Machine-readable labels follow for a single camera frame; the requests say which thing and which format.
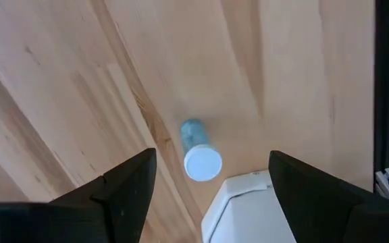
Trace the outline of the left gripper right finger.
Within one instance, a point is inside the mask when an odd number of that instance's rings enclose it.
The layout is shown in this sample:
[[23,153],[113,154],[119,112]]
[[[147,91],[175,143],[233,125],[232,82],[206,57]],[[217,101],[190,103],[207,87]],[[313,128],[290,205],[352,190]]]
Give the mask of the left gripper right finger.
[[389,243],[389,199],[281,151],[268,170],[297,243]]

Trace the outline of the blue pill bottle white cap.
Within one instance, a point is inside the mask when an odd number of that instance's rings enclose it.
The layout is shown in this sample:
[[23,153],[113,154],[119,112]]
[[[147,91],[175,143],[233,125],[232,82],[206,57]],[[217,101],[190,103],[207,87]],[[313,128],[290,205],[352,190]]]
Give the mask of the blue pill bottle white cap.
[[204,123],[188,119],[180,127],[184,151],[184,169],[187,176],[196,182],[216,178],[222,169],[222,156],[212,145]]

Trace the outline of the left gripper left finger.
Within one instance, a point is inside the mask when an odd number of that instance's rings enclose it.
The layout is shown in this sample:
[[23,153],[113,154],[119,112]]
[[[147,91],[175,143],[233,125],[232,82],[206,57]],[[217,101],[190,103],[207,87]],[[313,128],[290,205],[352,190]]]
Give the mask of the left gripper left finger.
[[0,243],[139,243],[156,170],[148,148],[51,202],[0,202]]

